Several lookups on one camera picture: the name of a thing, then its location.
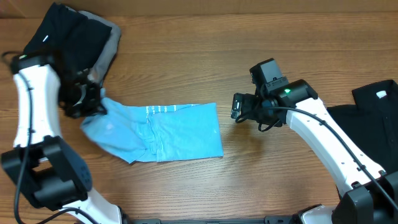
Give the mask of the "light blue printed t-shirt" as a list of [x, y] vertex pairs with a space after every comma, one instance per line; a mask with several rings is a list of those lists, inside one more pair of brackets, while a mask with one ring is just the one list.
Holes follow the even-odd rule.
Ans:
[[106, 115], [80, 128], [106, 152], [133, 162], [170, 162], [224, 155], [216, 103], [125, 106], [106, 96]]

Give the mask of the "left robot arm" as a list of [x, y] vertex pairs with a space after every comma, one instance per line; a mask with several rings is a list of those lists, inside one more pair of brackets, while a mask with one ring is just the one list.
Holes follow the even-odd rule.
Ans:
[[14, 218], [22, 223], [20, 197], [35, 208], [47, 208], [48, 223], [68, 213], [80, 223], [129, 223], [121, 207], [108, 202], [94, 187], [86, 162], [64, 140], [58, 109], [78, 109], [93, 82], [65, 66], [60, 52], [1, 55], [9, 66], [18, 94], [18, 126], [13, 148], [1, 154], [1, 167], [16, 186]]

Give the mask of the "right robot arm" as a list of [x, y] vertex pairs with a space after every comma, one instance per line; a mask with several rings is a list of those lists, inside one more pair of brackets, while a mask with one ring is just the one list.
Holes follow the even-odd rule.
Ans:
[[335, 207], [318, 204], [264, 223], [397, 223], [397, 174], [387, 174], [355, 145], [318, 93], [305, 80], [289, 82], [273, 58], [249, 72], [255, 93], [234, 94], [231, 118], [256, 121], [260, 132], [286, 124], [326, 167], [340, 195]]

